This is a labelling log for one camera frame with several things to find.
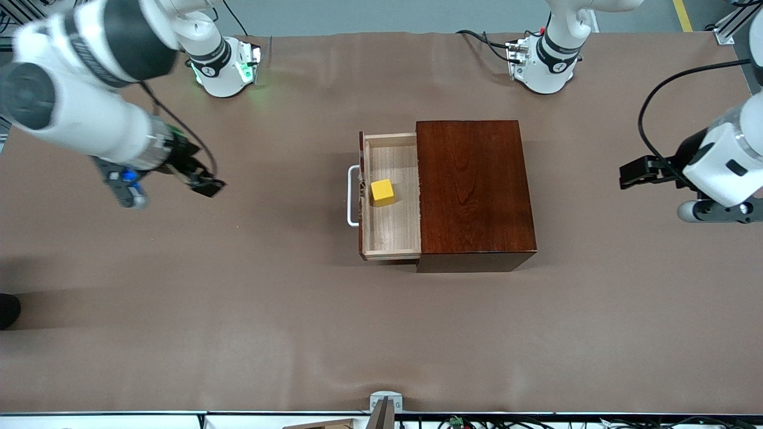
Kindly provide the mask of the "yellow block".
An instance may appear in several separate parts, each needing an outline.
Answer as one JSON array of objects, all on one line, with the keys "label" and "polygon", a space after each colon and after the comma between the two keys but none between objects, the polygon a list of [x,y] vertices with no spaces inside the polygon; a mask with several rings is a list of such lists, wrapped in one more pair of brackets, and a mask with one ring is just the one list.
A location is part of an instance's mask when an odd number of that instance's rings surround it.
[{"label": "yellow block", "polygon": [[389,178],[371,182],[371,205],[384,207],[395,203],[396,195],[392,180]]}]

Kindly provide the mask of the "wooden drawer with white handle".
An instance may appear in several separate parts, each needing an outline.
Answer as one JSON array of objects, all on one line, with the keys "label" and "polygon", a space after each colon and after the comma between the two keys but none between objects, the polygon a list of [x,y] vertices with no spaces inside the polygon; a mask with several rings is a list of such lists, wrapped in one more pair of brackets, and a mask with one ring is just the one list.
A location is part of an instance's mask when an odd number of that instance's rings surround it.
[{"label": "wooden drawer with white handle", "polygon": [[[374,201],[373,183],[388,181],[393,202]],[[346,173],[346,223],[358,233],[367,261],[417,260],[421,255],[416,133],[359,134],[359,155]]]}]

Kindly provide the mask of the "brown table cover sheet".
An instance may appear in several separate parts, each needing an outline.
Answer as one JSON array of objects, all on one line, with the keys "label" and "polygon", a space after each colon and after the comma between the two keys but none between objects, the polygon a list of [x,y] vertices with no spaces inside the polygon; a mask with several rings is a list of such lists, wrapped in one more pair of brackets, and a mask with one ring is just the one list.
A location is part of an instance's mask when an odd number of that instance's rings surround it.
[{"label": "brown table cover sheet", "polygon": [[[763,414],[763,226],[685,223],[672,185],[622,191],[662,79],[736,59],[709,33],[595,33],[537,96],[453,33],[256,39],[258,85],[151,82],[213,150],[204,198],[144,181],[118,206],[85,157],[17,129],[0,154],[0,412],[357,410]],[[537,255],[517,271],[362,261],[359,133],[517,119]]]}]

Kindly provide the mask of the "yellow floor tape strip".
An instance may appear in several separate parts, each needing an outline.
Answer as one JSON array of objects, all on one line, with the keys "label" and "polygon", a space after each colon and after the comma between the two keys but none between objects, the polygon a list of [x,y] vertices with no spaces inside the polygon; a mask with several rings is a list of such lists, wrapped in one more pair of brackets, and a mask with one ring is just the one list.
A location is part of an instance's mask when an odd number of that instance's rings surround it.
[{"label": "yellow floor tape strip", "polygon": [[675,13],[680,23],[682,32],[685,32],[685,33],[693,32],[694,28],[690,22],[690,17],[688,16],[688,12],[687,12],[687,8],[686,8],[684,0],[671,0],[671,2],[673,3],[673,6],[675,8]]}]

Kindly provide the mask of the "dark brown wooden cabinet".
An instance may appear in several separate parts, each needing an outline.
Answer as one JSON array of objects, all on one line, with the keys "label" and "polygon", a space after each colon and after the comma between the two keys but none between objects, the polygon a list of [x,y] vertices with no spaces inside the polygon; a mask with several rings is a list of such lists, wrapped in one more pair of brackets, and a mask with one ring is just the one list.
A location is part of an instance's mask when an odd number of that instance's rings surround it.
[{"label": "dark brown wooden cabinet", "polygon": [[518,120],[422,120],[416,134],[417,272],[511,272],[535,255]]}]

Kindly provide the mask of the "black rounded object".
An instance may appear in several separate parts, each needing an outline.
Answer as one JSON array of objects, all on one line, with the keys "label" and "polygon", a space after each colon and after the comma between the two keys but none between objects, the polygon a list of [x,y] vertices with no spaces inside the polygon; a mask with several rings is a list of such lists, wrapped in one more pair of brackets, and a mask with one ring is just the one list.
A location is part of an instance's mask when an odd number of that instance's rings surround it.
[{"label": "black rounded object", "polygon": [[21,315],[21,301],[17,296],[0,293],[0,331],[11,328]]}]

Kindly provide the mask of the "brown cardboard piece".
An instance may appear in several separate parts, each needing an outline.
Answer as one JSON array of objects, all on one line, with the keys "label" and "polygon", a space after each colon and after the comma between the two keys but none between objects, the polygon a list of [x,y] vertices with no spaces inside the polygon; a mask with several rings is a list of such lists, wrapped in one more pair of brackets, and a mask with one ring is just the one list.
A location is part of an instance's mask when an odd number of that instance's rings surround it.
[{"label": "brown cardboard piece", "polygon": [[319,421],[284,426],[283,429],[355,429],[354,418]]}]

